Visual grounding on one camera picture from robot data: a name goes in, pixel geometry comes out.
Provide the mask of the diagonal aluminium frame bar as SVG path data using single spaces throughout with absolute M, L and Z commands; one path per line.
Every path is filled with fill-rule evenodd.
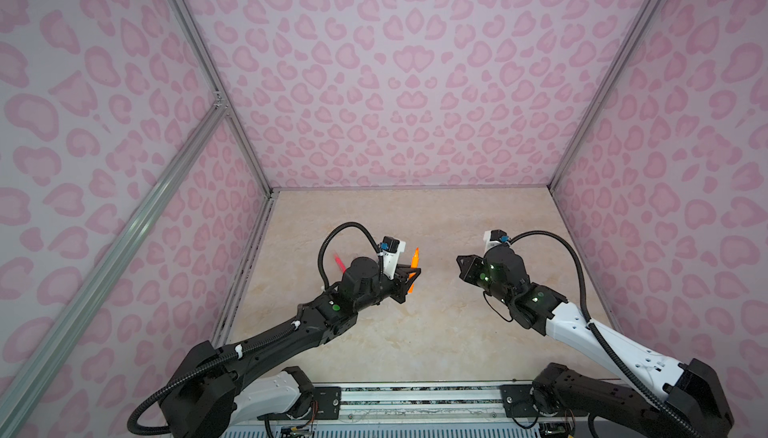
M 226 116 L 211 107 L 21 367 L 1 400 L 3 437 L 19 434 Z

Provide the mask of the pink highlighter pen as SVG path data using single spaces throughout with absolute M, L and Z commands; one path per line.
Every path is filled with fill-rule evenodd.
M 341 274 L 345 273 L 347 270 L 346 265 L 344 264 L 343 260 L 341 259 L 340 255 L 338 253 L 333 254 L 334 262 L 336 263 L 339 271 Z

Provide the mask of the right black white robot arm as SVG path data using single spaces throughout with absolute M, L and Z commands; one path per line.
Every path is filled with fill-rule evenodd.
M 609 383 L 550 363 L 529 391 L 539 414 L 580 411 L 645 437 L 725 437 L 733 428 L 723 387 L 706 363 L 683 363 L 588 317 L 563 294 L 533 282 L 506 245 L 456 261 L 460 279 L 505 305 L 514 323 L 575 349 L 621 380 Z

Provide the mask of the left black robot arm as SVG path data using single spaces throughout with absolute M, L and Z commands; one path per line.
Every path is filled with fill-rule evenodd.
M 297 306 L 296 315 L 258 335 L 214 347 L 204 341 L 182 359 L 158 398 L 173 437 L 219 437 L 234 414 L 247 386 L 288 359 L 327 344 L 352 328 L 359 313 L 390 298 L 404 303 L 421 275 L 419 268 L 397 264 L 388 277 L 380 263 L 358 257 L 340 281 L 316 298 Z

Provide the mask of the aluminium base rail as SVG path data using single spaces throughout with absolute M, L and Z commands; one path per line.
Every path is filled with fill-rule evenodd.
M 315 384 L 341 389 L 336 419 L 297 419 L 282 413 L 297 400 L 282 372 L 259 379 L 236 398 L 244 408 L 219 437 L 607 437 L 635 431 L 586 413 L 539 414 L 530 383 L 416 382 Z

